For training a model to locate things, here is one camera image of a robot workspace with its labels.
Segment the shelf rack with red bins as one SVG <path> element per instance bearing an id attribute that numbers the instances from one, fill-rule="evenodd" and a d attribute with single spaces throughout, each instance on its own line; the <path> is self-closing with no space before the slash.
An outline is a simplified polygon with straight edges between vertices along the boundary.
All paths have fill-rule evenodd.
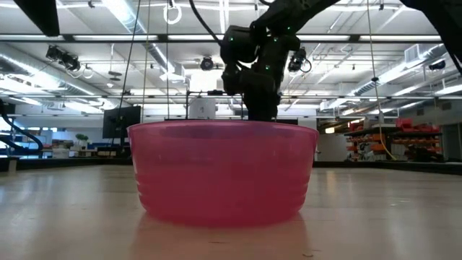
<path id="1" fill-rule="evenodd" d="M 430 123 L 415 125 L 410 118 L 394 123 L 352 122 L 346 160 L 351 162 L 399 161 L 442 163 L 442 133 Z"/>

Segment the black metal frame stand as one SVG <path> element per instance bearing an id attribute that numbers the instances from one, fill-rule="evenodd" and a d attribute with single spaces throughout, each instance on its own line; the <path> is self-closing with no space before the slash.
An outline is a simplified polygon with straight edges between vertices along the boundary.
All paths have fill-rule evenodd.
<path id="1" fill-rule="evenodd" d="M 214 98 L 216 100 L 216 118 L 215 119 L 234 119 L 245 117 L 245 105 L 243 97 L 228 95 L 222 90 L 208 90 L 208 91 L 190 91 L 186 92 L 185 98 L 185 119 L 192 119 L 188 117 L 189 103 L 196 98 Z"/>

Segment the black computer monitor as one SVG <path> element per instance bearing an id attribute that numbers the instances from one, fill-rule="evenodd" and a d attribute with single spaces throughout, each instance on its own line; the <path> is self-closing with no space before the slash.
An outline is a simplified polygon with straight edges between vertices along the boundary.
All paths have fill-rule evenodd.
<path id="1" fill-rule="evenodd" d="M 132 106 L 105 110 L 103 114 L 103 138 L 126 138 L 127 128 L 139 124 L 141 107 Z"/>

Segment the pink plastic bowl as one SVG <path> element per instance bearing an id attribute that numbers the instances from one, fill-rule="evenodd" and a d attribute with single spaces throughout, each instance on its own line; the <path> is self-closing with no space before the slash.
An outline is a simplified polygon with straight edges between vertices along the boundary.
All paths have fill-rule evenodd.
<path id="1" fill-rule="evenodd" d="M 302 208 L 317 130 L 263 121 L 191 120 L 128 128 L 139 200 L 159 220 L 268 225 Z"/>

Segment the black overhead frame beam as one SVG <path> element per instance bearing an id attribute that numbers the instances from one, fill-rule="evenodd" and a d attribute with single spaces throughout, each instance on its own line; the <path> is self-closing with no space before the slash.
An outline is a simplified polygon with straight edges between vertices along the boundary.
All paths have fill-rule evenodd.
<path id="1" fill-rule="evenodd" d="M 438 35 L 341 35 L 341 34 L 300 34 L 302 43 L 442 43 Z M 206 34 L 159 34 L 159 35 L 60 35 L 48 37 L 39 34 L 0 34 L 0 42 L 5 43 L 212 43 L 214 38 Z"/>

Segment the white box appliance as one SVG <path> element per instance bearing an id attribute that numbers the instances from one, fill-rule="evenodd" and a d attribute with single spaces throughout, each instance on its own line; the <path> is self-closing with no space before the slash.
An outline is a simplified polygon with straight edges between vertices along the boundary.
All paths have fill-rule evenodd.
<path id="1" fill-rule="evenodd" d="M 216 100 L 214 98 L 198 97 L 192 100 L 189 105 L 188 117 L 192 119 L 215 119 Z"/>

